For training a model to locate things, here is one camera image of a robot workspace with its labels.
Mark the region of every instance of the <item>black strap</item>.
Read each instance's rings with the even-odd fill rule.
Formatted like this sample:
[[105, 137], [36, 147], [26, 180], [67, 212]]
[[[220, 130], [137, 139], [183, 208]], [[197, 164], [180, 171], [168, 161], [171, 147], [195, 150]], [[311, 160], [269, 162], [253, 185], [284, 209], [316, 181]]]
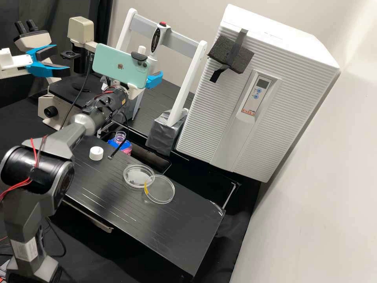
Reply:
[[212, 77], [210, 78], [211, 82], [215, 83], [217, 79], [219, 78], [219, 76], [221, 75], [221, 73], [225, 71], [226, 69], [230, 68], [230, 66], [233, 64], [234, 59], [236, 58], [238, 52], [241, 49], [241, 45], [243, 43], [243, 40], [246, 37], [247, 32], [248, 32], [247, 29], [241, 29], [241, 31], [239, 32], [237, 36], [236, 41], [233, 44], [232, 50], [229, 56], [227, 57], [226, 64], [223, 64], [218, 70], [213, 72]]

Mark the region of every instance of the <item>yellow label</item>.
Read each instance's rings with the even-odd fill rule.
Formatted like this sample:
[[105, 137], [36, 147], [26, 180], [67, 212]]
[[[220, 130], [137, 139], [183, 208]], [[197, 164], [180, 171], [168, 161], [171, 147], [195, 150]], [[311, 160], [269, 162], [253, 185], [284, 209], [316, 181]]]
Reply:
[[146, 188], [146, 182], [144, 183], [144, 192], [145, 192], [146, 195], [149, 194], [149, 191], [148, 191], [148, 189]]

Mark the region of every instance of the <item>glass petri dish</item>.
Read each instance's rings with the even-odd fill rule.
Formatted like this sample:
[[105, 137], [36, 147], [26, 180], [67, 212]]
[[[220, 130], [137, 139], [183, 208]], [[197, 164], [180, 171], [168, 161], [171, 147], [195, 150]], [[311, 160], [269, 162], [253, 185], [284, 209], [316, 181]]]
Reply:
[[144, 184], [149, 186], [153, 183], [153, 170], [143, 164], [132, 164], [123, 171], [124, 180], [128, 185], [134, 188], [142, 189]]
[[144, 186], [146, 196], [158, 204], [167, 204], [172, 201], [176, 193], [174, 184], [164, 175], [151, 176], [153, 182]]

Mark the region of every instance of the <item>digital display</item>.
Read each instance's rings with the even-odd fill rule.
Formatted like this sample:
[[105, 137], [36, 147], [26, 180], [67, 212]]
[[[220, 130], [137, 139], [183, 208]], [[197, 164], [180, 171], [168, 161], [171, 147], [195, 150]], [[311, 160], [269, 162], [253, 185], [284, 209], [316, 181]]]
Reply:
[[258, 82], [256, 83], [256, 86], [261, 87], [261, 88], [267, 88], [268, 81], [264, 81], [262, 79], [259, 79]]

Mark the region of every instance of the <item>plastic bottle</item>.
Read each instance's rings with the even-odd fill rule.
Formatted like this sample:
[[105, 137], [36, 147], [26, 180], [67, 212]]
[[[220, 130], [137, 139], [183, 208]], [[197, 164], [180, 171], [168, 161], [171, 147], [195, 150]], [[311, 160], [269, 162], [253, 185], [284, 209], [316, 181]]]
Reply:
[[[109, 140], [107, 143], [112, 147], [117, 148], [119, 144], [121, 144], [126, 138], [126, 133], [123, 131], [117, 131], [115, 137]], [[132, 144], [126, 140], [125, 143], [120, 148], [120, 151], [124, 152], [125, 154], [131, 155], [132, 151]]]

